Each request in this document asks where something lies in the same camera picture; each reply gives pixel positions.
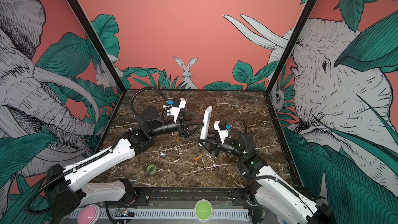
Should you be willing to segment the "white remote control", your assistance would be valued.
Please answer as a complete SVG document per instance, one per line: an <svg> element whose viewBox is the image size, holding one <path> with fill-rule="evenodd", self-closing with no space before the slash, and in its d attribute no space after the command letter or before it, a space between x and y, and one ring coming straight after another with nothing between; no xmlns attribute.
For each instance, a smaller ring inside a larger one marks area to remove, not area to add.
<svg viewBox="0 0 398 224"><path fill-rule="evenodd" d="M201 129L201 135L200 139L202 140L204 135L208 133L209 130L209 124L210 124L210 118L211 118L211 112L212 112L212 107L209 106L204 113L204 118L203 118L203 126Z"/></svg>

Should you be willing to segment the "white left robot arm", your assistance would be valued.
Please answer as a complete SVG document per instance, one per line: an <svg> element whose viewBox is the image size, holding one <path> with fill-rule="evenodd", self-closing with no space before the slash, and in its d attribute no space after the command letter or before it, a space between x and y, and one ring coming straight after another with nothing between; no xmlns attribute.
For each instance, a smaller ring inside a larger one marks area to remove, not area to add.
<svg viewBox="0 0 398 224"><path fill-rule="evenodd" d="M136 193L127 179L99 184L90 181L146 151L157 135L178 132L181 138L188 138L199 129L208 130L211 107L205 111L202 121L196 120L197 113L184 108L183 100L169 101L164 109L168 120L163 119L155 107L149 107L138 116L137 127L124 133L111 147L65 168L59 164L51 167L46 183L28 199L24 212L31 216L50 213L53 219L59 219L94 203L120 200L132 203Z"/></svg>

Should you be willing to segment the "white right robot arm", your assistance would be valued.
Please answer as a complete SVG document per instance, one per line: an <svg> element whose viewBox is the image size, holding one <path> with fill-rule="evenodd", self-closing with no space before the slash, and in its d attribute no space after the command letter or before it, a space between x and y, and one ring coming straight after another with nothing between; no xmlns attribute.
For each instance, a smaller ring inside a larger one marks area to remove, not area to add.
<svg viewBox="0 0 398 224"><path fill-rule="evenodd" d="M202 131L199 142L214 155L220 152L239 158L238 170L253 183L248 194L275 213L284 224L334 224L333 211L301 194L283 180L256 152L254 137L238 130Z"/></svg>

